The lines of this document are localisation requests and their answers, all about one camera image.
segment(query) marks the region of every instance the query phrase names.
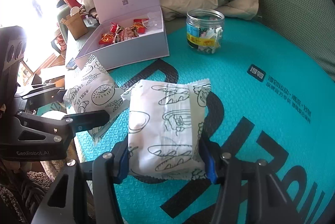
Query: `white paper bag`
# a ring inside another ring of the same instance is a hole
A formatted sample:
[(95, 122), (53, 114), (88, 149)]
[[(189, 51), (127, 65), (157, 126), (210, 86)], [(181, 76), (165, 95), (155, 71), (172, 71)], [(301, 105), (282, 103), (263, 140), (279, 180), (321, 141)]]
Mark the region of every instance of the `white paper bag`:
[(94, 55), (89, 57), (73, 83), (75, 85), (67, 90), (63, 100), (70, 103), (76, 113), (106, 110), (110, 115), (106, 125), (88, 131), (96, 145), (119, 114), (129, 108), (129, 102), (122, 100), (124, 89), (118, 87)]
[(198, 154), (209, 80), (172, 84), (140, 80), (123, 95), (129, 106), (129, 174), (205, 178)]

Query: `magnetic closure box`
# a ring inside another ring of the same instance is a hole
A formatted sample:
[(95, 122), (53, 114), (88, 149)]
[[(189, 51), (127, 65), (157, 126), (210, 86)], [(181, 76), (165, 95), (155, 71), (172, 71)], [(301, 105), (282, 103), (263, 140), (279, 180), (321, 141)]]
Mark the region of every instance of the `magnetic closure box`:
[[(94, 4), (101, 24), (75, 58), (80, 69), (84, 67), (91, 54), (94, 54), (107, 70), (169, 55), (160, 0), (94, 0)], [(134, 19), (148, 18), (148, 13), (160, 15), (159, 28), (146, 29), (139, 37), (116, 44), (108, 46), (98, 44), (101, 34), (109, 33), (110, 22), (130, 27)]]
[(66, 19), (63, 18), (61, 20), (61, 23), (67, 26), (75, 40), (88, 32), (88, 29), (79, 13), (76, 13), (73, 16), (68, 15)]

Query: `yellow label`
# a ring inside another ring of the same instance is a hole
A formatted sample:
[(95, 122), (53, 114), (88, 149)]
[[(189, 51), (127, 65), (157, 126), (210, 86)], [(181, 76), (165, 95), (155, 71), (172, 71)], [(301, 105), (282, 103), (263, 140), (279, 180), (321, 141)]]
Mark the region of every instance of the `yellow label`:
[(215, 45), (215, 39), (206, 39), (206, 38), (200, 38), (195, 37), (189, 33), (187, 33), (187, 39), (196, 45), (200, 46), (214, 46)]

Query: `jar label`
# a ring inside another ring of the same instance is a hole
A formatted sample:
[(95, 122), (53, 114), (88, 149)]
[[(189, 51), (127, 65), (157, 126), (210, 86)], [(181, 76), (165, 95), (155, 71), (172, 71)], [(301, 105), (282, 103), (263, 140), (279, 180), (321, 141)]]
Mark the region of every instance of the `jar label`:
[(204, 38), (206, 35), (206, 29), (201, 29), (198, 27), (194, 27), (190, 24), (187, 24), (187, 39), (196, 45), (200, 46), (214, 46), (215, 39)]

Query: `jar rim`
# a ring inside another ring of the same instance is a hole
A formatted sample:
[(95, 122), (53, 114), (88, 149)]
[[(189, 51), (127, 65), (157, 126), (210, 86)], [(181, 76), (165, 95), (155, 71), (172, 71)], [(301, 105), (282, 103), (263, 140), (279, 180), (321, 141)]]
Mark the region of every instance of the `jar rim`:
[[(199, 19), (196, 17), (193, 17), (192, 15), (196, 16), (199, 14), (207, 14), (210, 16), (215, 16), (217, 18), (217, 20), (207, 20), (207, 19)], [(217, 10), (213, 10), (213, 9), (192, 9), (190, 11), (187, 12), (187, 17), (193, 21), (201, 21), (203, 23), (207, 23), (207, 24), (220, 24), (224, 21), (224, 15), (217, 11)]]

